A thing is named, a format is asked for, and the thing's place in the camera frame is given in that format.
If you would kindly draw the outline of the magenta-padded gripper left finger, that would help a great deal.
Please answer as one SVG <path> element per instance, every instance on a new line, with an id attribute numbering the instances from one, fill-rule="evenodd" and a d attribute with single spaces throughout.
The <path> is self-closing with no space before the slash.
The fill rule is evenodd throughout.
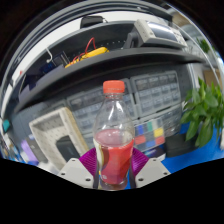
<path id="1" fill-rule="evenodd" d="M 71 158 L 59 171 L 58 176 L 78 186 L 97 189 L 99 185 L 99 169 L 96 149 L 90 149 L 79 159 Z"/>

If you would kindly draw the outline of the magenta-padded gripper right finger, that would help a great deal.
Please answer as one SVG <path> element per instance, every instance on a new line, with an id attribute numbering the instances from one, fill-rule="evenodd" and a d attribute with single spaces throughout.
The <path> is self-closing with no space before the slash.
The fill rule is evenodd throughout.
<path id="1" fill-rule="evenodd" d="M 129 170 L 130 188 L 141 188 L 170 174 L 157 158 L 148 158 L 137 149 L 133 149 Z"/>

